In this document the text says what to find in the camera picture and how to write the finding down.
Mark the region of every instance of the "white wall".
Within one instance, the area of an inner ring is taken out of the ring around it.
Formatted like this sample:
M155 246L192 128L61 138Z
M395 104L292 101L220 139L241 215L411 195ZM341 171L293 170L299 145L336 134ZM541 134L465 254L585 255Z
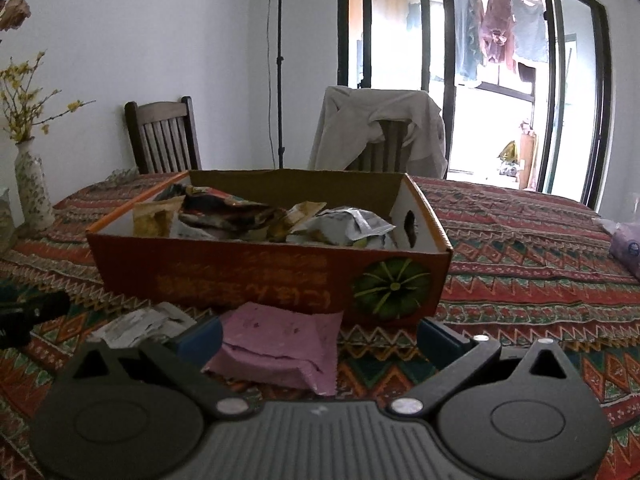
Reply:
M334 85L338 70L338 0L283 0L282 99L285 166L306 168L324 89ZM256 168L270 168L266 54L267 0L250 0L250 131ZM272 133L276 164L277 0L271 0Z
M193 97L205 168L251 166L248 120L249 0L27 0L32 16L2 35L0 66L47 50L36 74L60 88L45 112L75 99L92 100L36 132L54 202L134 165L122 107ZM0 132L0 187L12 190L15 221L17 154Z
M640 192L640 0L598 0L607 8L614 65L613 126L608 149L610 164L604 179L600 212L623 219L630 211L628 196ZM272 5L272 46L275 46L275 0ZM268 167L271 154L266 133L266 0L250 1L250 125L254 165ZM304 167L308 159L325 86L335 84L337 70L337 0L284 0L284 136L285 164ZM273 125L275 139L275 64Z

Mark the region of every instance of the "metal screw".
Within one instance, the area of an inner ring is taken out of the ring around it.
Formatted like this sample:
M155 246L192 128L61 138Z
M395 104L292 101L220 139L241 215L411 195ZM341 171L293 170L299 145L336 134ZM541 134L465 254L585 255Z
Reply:
M223 415L240 415L249 410L249 404L240 397L227 397L216 403L216 409Z
M424 404L412 397L401 397L391 403L391 410L398 415L415 415L420 413L424 408Z

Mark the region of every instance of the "vase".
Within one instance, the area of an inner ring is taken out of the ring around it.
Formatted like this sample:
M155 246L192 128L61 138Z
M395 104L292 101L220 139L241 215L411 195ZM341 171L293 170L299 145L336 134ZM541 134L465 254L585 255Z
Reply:
M24 223L31 231L43 231L51 227L55 220L49 199L47 184L42 171L42 160L31 153L33 139L17 144L15 159L15 180L24 214Z

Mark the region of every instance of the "pumpkin illustration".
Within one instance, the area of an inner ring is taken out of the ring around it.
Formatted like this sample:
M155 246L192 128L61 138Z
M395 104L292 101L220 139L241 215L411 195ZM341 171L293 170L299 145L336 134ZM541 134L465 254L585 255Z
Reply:
M356 307L382 321L413 314L429 295L430 273L410 258L377 262L353 282Z

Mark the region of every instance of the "black device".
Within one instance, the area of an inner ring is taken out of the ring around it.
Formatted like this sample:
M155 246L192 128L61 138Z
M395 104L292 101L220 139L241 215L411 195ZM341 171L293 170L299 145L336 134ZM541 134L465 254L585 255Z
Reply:
M66 316L70 305L63 291L0 302L0 349L28 345L34 325Z
M66 480L594 477L610 427L555 342L511 351L425 320L418 345L460 354L386 410L372 400L254 410L162 345L87 344L31 422L31 449Z

